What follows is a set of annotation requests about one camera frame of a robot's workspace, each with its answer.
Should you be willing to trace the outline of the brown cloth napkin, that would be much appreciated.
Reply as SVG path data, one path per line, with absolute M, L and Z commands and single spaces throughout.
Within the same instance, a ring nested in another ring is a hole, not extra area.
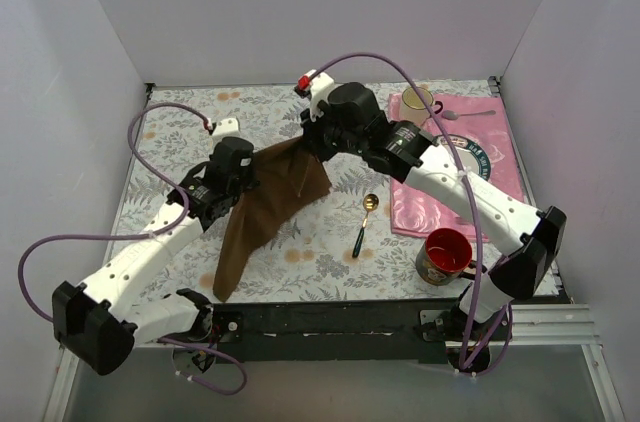
M 253 165 L 258 186 L 245 192 L 234 206 L 215 272 L 213 295 L 221 302 L 237 288 L 252 253 L 331 188 L 323 164 L 300 137 L 260 150 Z

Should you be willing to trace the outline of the gold spoon teal handle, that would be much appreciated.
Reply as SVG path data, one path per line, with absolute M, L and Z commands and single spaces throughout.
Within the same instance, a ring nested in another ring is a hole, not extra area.
M 378 208 L 378 206 L 379 206 L 379 198 L 376 194 L 369 193 L 364 197 L 363 207 L 365 210 L 365 217 L 362 221 L 358 236 L 353 246 L 353 250 L 351 254 L 353 259 L 357 259 L 360 255 L 369 216 L 373 211 L 375 211 Z

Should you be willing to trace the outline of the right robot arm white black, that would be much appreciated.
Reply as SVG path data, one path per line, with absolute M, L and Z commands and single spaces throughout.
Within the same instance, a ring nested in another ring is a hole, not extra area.
M 459 299 L 452 325 L 460 337 L 479 337 L 503 306 L 534 295 L 559 252 L 567 222 L 563 211 L 521 203 L 460 170 L 447 145 L 412 122 L 388 120 L 374 93 L 358 82 L 302 78 L 295 91 L 310 102 L 301 114 L 303 138 L 320 161 L 338 153 L 361 157 L 372 170 L 478 223 L 502 254 Z

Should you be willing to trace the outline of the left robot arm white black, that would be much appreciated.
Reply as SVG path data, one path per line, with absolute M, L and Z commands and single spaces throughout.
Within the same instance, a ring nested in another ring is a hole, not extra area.
M 54 336 L 97 374 L 115 371 L 132 350 L 164 336 L 207 341 L 213 304 L 180 289 L 140 305 L 147 284 L 187 245 L 224 217 L 240 196 L 257 186 L 253 145 L 222 138 L 209 159 L 193 167 L 172 191 L 140 239 L 78 285 L 61 283 L 52 295 Z

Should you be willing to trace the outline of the cream enamel mug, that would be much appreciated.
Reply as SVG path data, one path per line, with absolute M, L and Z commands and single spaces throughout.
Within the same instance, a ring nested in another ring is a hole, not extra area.
M 429 90 L 423 87 L 416 90 L 408 87 L 401 94 L 398 115 L 400 120 L 423 126 L 432 114 L 440 114 L 442 110 L 443 104 L 436 101 Z

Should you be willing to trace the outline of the silver spoon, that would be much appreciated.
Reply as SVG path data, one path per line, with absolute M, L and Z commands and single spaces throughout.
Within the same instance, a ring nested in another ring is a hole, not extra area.
M 488 110 L 482 112 L 472 112 L 472 113 L 458 113 L 452 110 L 444 110 L 441 112 L 441 117 L 445 120 L 456 121 L 463 117 L 475 117 L 475 116 L 493 116 L 496 114 L 495 110 Z

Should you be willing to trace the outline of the pink satin cloth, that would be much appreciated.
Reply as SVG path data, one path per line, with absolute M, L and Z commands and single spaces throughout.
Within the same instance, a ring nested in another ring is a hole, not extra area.
M 456 121 L 442 119 L 449 135 L 457 134 L 477 142 L 489 155 L 492 172 L 489 182 L 512 198 L 525 202 L 527 196 L 516 161 L 502 100 L 496 97 L 433 95 L 443 110 L 458 113 L 495 110 L 493 116 L 463 117 Z M 475 239 L 472 225 L 432 197 L 396 180 L 391 182 L 391 230 L 395 234 L 423 238 L 432 231 L 453 228 Z

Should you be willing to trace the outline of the white plate dark rim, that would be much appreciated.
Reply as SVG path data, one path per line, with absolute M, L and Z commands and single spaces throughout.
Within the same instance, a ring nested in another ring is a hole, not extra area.
M 451 134 L 450 139 L 456 147 L 463 167 L 489 181 L 492 166 L 488 153 L 477 142 L 462 135 Z

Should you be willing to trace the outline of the floral tablecloth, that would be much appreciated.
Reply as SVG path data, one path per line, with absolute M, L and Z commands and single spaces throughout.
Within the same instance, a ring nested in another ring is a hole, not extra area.
M 306 102 L 284 85 L 154 88 L 117 223 L 119 234 L 146 226 L 180 180 L 211 151 L 201 117 L 235 117 L 256 148 L 298 136 Z M 443 287 L 424 282 L 415 268 L 421 242 L 391 230 L 391 184 L 359 158 L 338 155 L 325 166 L 329 194 L 285 222 L 249 258 L 231 295 L 234 303 L 454 298 L 464 279 Z M 360 255 L 351 254 L 365 217 L 364 197 L 379 206 L 368 219 Z

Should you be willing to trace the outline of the black base bar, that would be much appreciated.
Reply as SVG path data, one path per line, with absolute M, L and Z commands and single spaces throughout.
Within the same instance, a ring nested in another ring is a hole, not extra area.
M 452 299 L 217 304 L 213 338 L 242 362 L 413 360 L 445 364 L 423 325 Z

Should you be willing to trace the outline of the red interior dark mug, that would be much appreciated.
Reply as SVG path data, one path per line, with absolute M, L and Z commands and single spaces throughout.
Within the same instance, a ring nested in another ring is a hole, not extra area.
M 467 238 L 452 228 L 439 228 L 425 239 L 416 257 L 418 275 L 434 286 L 444 286 L 459 278 L 472 260 Z

